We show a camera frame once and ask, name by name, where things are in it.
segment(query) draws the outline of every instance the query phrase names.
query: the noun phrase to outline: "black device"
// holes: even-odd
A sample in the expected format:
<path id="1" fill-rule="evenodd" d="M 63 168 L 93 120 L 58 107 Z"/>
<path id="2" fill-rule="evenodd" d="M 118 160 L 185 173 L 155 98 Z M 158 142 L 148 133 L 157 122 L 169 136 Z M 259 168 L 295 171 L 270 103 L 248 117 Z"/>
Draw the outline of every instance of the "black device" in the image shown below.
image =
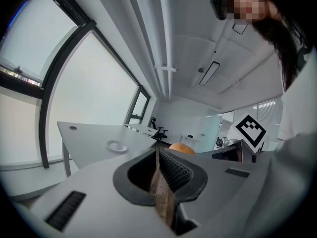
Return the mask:
<path id="1" fill-rule="evenodd" d="M 217 19 L 225 20 L 227 15 L 227 0 L 210 0 Z"/>
<path id="2" fill-rule="evenodd" d="M 214 11 L 214 14 L 216 15 L 217 19 L 225 20 L 226 15 L 223 13 L 221 9 L 221 0 L 210 0 L 210 4 L 212 6 L 212 9 Z"/>

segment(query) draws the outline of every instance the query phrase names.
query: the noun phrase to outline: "vent slot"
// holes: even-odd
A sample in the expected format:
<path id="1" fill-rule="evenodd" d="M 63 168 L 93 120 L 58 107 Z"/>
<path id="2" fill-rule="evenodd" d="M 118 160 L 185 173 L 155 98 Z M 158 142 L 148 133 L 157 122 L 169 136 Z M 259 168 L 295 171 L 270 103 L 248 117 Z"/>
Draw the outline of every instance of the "vent slot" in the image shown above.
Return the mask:
<path id="1" fill-rule="evenodd" d="M 232 169 L 232 168 L 228 168 L 225 172 L 228 174 L 238 176 L 238 177 L 243 177 L 243 178 L 248 178 L 248 176 L 250 174 L 247 171 L 242 171 L 242 170 L 237 170 L 237 169 Z"/>
<path id="2" fill-rule="evenodd" d="M 46 223 L 62 231 L 70 218 L 74 215 L 86 194 L 73 191 L 46 219 Z"/>

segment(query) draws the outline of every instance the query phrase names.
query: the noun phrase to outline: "office chair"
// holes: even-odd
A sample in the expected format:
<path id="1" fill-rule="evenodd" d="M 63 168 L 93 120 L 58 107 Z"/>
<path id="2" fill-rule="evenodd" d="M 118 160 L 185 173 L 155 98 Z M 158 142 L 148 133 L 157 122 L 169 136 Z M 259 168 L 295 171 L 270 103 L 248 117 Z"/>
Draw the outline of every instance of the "office chair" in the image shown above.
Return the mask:
<path id="1" fill-rule="evenodd" d="M 157 129 L 157 126 L 155 125 L 155 122 L 156 122 L 156 118 L 155 117 L 152 117 L 152 126 L 153 126 L 153 129 Z M 158 127 L 158 131 L 157 133 L 152 136 L 153 139 L 156 139 L 156 140 L 162 140 L 162 138 L 167 138 L 167 136 L 165 135 L 165 132 L 168 131 L 167 129 L 163 129 L 163 127 Z"/>

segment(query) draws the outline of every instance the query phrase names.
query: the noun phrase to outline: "window frame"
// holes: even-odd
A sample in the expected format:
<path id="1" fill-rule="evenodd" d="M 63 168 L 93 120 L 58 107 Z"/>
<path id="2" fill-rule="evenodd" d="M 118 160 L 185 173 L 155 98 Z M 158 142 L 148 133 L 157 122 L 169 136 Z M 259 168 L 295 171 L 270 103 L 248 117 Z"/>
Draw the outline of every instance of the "window frame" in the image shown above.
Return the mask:
<path id="1" fill-rule="evenodd" d="M 44 168 L 50 167 L 47 149 L 47 126 L 54 89 L 58 82 L 61 70 L 63 69 L 64 64 L 67 62 L 67 59 L 77 49 L 78 45 L 82 42 L 85 36 L 87 36 L 90 32 L 92 32 L 97 37 L 100 43 L 110 52 L 110 54 L 115 58 L 115 60 L 121 65 L 125 72 L 132 78 L 132 80 L 138 86 L 138 94 L 134 97 L 133 108 L 135 106 L 137 97 L 139 96 L 140 92 L 142 92 L 147 97 L 146 105 L 144 107 L 142 116 L 140 117 L 140 122 L 142 122 L 146 107 L 150 100 L 150 96 L 143 89 L 142 85 L 139 83 L 137 78 L 132 74 L 128 66 L 124 63 L 124 61 L 121 59 L 118 53 L 114 50 L 111 44 L 107 41 L 104 35 L 97 28 L 96 22 L 89 18 L 89 16 L 84 12 L 84 10 L 79 6 L 79 4 L 75 0 L 53 1 L 71 20 L 73 20 L 73 22 L 78 26 L 78 28 L 65 41 L 65 43 L 62 45 L 62 47 L 55 55 L 45 75 L 41 87 L 32 85 L 28 82 L 22 81 L 18 78 L 15 78 L 11 75 L 5 74 L 4 72 L 0 71 L 0 86 L 42 100 L 39 116 L 38 137 L 41 159 Z"/>
<path id="2" fill-rule="evenodd" d="M 140 93 L 142 93 L 147 98 L 147 101 L 145 102 L 145 105 L 144 105 L 144 108 L 143 108 L 141 116 L 136 116 L 136 115 L 133 115 L 132 113 L 133 113 L 135 105 L 136 105 L 136 103 L 138 101 L 138 98 L 140 96 Z M 149 101 L 150 101 L 150 98 L 151 98 L 150 95 L 146 92 L 146 90 L 143 88 L 143 86 L 140 85 L 138 90 L 137 90 L 137 92 L 136 92 L 136 94 L 135 94 L 135 96 L 134 96 L 134 99 L 132 101 L 130 109 L 128 111 L 127 119 L 125 120 L 125 123 L 124 123 L 125 126 L 126 126 L 126 124 L 129 124 L 131 118 L 132 119 L 139 119 L 140 120 L 139 124 L 142 123 L 142 120 L 144 118 L 144 114 L 146 112 L 146 109 L 147 109 Z"/>

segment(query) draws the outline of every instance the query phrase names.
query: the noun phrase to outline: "white table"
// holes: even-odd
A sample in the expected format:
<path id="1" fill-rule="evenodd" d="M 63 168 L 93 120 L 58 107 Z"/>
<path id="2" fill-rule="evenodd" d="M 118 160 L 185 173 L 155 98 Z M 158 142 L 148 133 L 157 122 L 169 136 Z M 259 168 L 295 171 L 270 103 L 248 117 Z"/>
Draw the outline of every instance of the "white table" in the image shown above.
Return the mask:
<path id="1" fill-rule="evenodd" d="M 71 175 L 69 155 L 79 169 L 95 162 L 110 159 L 123 154 L 133 154 L 150 148 L 156 140 L 137 133 L 122 125 L 82 124 L 57 122 L 62 137 L 62 149 L 65 172 Z M 128 147 L 125 152 L 115 152 L 106 147 L 108 140 L 118 140 Z"/>
<path id="2" fill-rule="evenodd" d="M 127 123 L 126 125 L 133 128 L 133 129 L 137 129 L 138 131 L 144 132 L 145 134 L 147 134 L 149 136 L 155 135 L 158 131 L 157 129 L 146 127 L 146 126 L 139 124 L 139 123 Z"/>

